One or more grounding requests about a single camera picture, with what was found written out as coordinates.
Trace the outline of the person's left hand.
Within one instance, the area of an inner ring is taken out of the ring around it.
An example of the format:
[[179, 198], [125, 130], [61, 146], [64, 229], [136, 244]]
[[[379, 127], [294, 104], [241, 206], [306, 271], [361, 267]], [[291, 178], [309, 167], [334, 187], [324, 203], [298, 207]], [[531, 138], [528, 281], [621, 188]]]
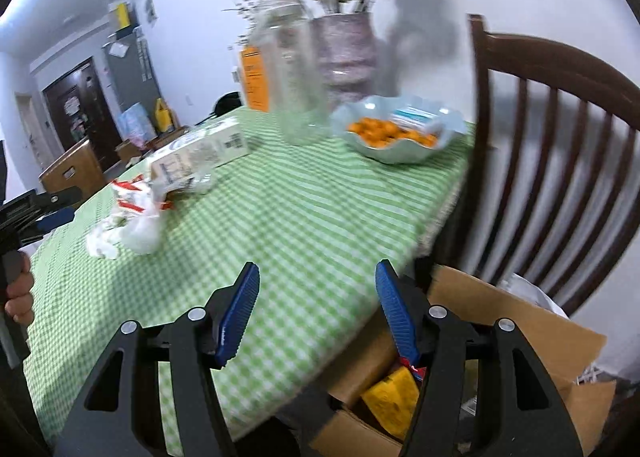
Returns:
[[6, 288], [6, 305], [4, 311], [18, 325], [29, 327], [35, 319], [34, 297], [32, 296], [32, 287], [34, 287], [35, 278], [30, 269], [30, 258], [26, 258], [23, 268], [18, 276]]

